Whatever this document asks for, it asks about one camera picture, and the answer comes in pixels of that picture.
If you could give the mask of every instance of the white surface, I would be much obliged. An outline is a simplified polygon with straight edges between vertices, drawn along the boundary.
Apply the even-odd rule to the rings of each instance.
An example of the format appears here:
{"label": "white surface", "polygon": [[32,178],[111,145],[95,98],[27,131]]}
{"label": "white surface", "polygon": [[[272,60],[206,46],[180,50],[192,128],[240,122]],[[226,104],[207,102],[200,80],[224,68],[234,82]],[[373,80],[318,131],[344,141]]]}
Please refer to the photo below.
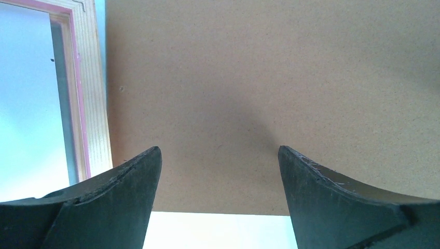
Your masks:
{"label": "white surface", "polygon": [[49,15],[0,3],[0,201],[69,186]]}
{"label": "white surface", "polygon": [[289,216],[152,212],[144,248],[298,247]]}

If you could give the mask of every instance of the brown board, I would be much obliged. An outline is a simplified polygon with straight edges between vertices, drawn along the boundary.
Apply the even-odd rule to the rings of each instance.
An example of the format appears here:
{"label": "brown board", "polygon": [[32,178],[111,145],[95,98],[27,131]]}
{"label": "brown board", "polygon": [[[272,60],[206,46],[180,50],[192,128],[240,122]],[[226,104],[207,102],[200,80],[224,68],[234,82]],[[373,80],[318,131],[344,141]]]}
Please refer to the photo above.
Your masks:
{"label": "brown board", "polygon": [[114,165],[162,150],[154,210],[288,215],[280,145],[440,199],[440,2],[106,3]]}

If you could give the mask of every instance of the wooden edge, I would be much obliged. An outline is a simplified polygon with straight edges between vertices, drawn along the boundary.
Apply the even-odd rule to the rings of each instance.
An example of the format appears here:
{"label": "wooden edge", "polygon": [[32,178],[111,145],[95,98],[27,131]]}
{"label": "wooden edge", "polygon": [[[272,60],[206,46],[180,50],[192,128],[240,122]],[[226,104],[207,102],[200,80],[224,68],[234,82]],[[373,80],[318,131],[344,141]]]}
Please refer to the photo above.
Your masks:
{"label": "wooden edge", "polygon": [[73,82],[76,83],[75,86],[69,85],[69,95],[72,97],[73,128],[80,129],[80,135],[74,134],[75,149],[78,148],[75,153],[78,154],[77,159],[79,157],[77,162],[83,163],[79,164],[80,181],[112,169],[106,92],[94,0],[0,0],[0,2],[48,12],[58,17],[59,14],[69,15],[70,39],[68,37],[66,39],[72,42],[70,46],[72,53],[68,52],[65,56],[68,61],[68,57],[72,55],[70,58],[73,65],[66,62],[66,66],[70,64],[67,72],[73,72],[68,79],[75,78]]}

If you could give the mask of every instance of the pink painted line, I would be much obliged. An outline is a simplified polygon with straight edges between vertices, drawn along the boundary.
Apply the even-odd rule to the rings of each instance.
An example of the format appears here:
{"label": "pink painted line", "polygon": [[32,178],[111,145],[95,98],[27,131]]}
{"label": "pink painted line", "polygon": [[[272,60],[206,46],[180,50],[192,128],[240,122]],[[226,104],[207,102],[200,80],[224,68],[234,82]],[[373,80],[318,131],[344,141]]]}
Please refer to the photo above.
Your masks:
{"label": "pink painted line", "polygon": [[65,13],[70,16],[70,30],[71,30],[71,38],[72,38],[72,47],[73,47],[73,55],[74,55],[74,70],[75,70],[75,78],[76,78],[76,88],[77,88],[77,96],[79,103],[79,119],[81,126],[81,135],[82,135],[82,148],[84,150],[85,164],[86,164],[86,178],[89,179],[91,177],[90,172],[90,160],[89,160],[89,143],[87,140],[87,127],[86,127],[86,114],[84,109],[84,94],[83,87],[81,85],[81,73],[80,73],[80,59],[79,53],[76,46],[76,38],[75,38],[75,26],[73,23],[73,13],[71,9],[64,8],[57,5],[42,3],[37,0],[12,0],[12,3],[16,3],[19,5],[24,5],[27,7],[56,12],[56,13]]}

